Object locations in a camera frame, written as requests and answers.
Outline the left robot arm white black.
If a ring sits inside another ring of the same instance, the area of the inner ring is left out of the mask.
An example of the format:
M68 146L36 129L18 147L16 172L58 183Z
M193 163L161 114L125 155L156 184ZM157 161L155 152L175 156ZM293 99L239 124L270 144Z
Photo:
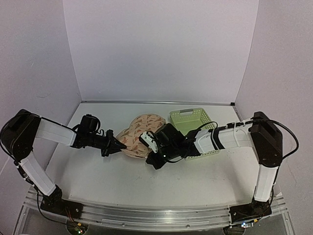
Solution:
M100 120L90 114L70 128L21 109L0 131L0 146L13 159L20 175L43 197L39 209L53 214L79 218L83 204L63 198L61 188L47 175L34 153L36 139L45 139L75 149L92 147L102 157L115 154L126 145L114 137L113 130L100 129Z

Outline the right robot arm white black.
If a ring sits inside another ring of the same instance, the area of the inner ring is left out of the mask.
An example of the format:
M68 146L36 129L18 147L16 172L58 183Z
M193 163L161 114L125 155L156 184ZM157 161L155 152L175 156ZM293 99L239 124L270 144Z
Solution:
M263 112L255 112L250 120L225 126L219 126L214 121L213 127L206 129L207 125L204 123L186 135L170 123L162 125L155 132L143 132L139 141L151 150L147 164L160 169L166 163L174 163L176 158L185 159L212 151L250 147L259 164L254 195L250 203L230 207L231 221L243 222L270 215L272 188L283 160L281 131Z

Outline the light green plastic basket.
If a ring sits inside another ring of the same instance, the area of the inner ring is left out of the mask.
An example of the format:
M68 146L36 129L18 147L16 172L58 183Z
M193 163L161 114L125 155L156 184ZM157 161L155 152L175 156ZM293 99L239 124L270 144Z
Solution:
M169 121L184 136L189 131L197 129L200 126L202 126L202 130L217 127L217 123L211 120L203 108L171 111L169 113Z

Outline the aluminium front rail frame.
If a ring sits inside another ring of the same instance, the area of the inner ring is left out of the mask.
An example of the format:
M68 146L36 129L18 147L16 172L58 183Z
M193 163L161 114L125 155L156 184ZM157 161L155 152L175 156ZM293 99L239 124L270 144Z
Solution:
M230 206L136 208L71 202L63 214L51 213L30 189L13 233L16 235L145 234L292 235L294 228L282 195L272 198L265 215L249 216Z

